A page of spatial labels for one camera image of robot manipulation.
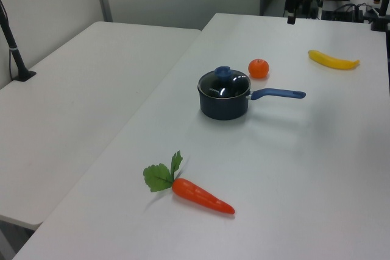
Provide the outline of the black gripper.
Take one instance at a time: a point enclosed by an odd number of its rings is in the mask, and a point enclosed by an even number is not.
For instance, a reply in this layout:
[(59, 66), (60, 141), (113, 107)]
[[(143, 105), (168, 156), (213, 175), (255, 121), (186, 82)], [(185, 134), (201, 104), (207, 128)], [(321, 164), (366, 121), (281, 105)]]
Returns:
[(287, 12), (288, 24), (294, 25), (296, 22), (295, 11), (296, 11), (297, 0), (285, 0), (285, 11)]

